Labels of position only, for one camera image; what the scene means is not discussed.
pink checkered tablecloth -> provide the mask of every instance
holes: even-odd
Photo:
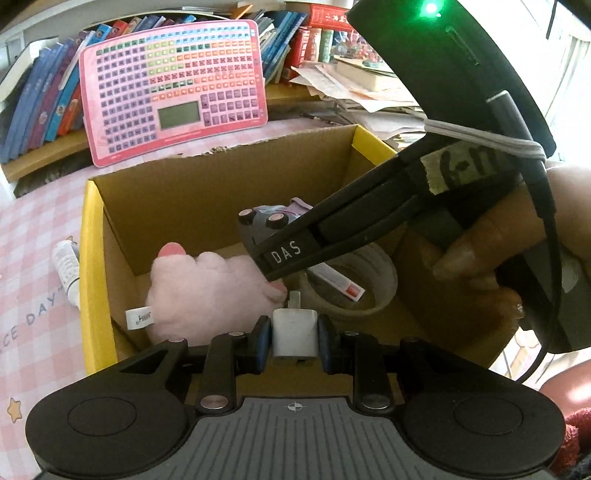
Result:
[[[80,312],[72,307],[50,261],[52,247],[80,236],[88,178],[170,155],[199,155],[325,127],[311,119],[270,122],[195,140],[54,181],[0,212],[0,480],[29,480],[39,468],[25,438],[35,403],[85,375]]]

star print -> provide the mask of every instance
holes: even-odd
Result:
[[[11,397],[7,413],[10,415],[12,423],[16,423],[17,420],[20,420],[22,418],[21,402],[18,400],[14,400],[14,398]]]

yellow box edge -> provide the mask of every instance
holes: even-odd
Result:
[[[352,146],[374,165],[380,165],[396,155],[393,148],[361,125],[355,129]]]
[[[88,375],[118,361],[105,274],[104,206],[98,187],[89,180],[80,230],[80,326]]]

pink electronic learning tablet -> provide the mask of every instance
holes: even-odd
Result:
[[[252,20],[171,25],[84,50],[80,86],[97,167],[267,122]]]

green led light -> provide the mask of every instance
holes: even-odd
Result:
[[[440,17],[443,8],[443,0],[425,0],[421,7],[421,17]]]

